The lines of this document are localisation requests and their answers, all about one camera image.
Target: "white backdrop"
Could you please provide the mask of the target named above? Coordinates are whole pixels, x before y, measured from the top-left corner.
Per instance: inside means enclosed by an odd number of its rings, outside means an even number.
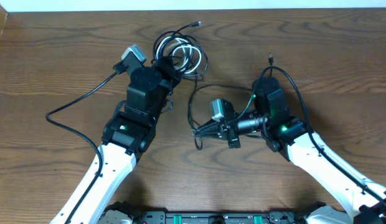
[[[7,12],[386,7],[386,0],[0,0]]]

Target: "cable bundle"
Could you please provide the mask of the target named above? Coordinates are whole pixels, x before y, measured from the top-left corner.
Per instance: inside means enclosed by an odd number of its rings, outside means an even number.
[[[171,57],[177,73],[188,80],[201,80],[202,73],[208,68],[208,57],[201,49],[200,42],[191,35],[181,34],[187,27],[197,27],[201,22],[193,22],[180,29],[161,34],[153,45],[152,63],[161,57]],[[205,67],[199,72],[201,61],[205,60]]]

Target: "wood grain surface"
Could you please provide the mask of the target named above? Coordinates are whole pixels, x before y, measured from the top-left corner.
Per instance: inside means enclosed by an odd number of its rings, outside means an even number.
[[[285,69],[302,91],[314,129],[345,160],[386,186],[386,9],[14,13],[0,46],[0,223],[48,223],[88,169],[94,151],[78,136],[46,122],[46,112],[91,90],[125,48],[151,58],[157,36],[184,24],[209,56],[205,84],[250,87],[268,65]],[[295,93],[281,76],[293,111]],[[54,119],[97,144],[127,75],[117,76]],[[111,202],[191,211],[297,210],[317,200],[341,206],[310,175],[261,140],[241,149],[206,140],[194,147],[186,119],[193,89],[183,81],[175,107]],[[241,110],[249,93],[208,88],[194,100],[194,117],[210,118],[209,102]]]

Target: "wooden table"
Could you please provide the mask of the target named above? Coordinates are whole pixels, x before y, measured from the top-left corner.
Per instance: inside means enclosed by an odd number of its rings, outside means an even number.
[[[250,87],[268,65],[288,71],[309,108],[314,129],[339,155],[386,186],[386,9],[13,13],[0,46],[0,223],[48,223],[64,206],[94,151],[78,136],[46,122],[46,112],[91,90],[125,48],[151,58],[157,36],[184,24],[209,56],[205,83]],[[291,85],[281,86],[301,114]],[[54,119],[99,144],[129,78],[120,75]],[[175,108],[111,203],[168,210],[258,211],[304,208],[317,200],[341,206],[310,175],[241,138],[241,149],[204,142],[197,151],[186,120],[193,89],[183,81]],[[208,88],[194,101],[195,118],[209,102],[241,110],[249,93]]]

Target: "white wall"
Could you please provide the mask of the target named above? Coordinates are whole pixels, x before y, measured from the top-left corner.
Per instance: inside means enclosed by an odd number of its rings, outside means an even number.
[[[0,0],[7,12],[386,7],[386,0]]]

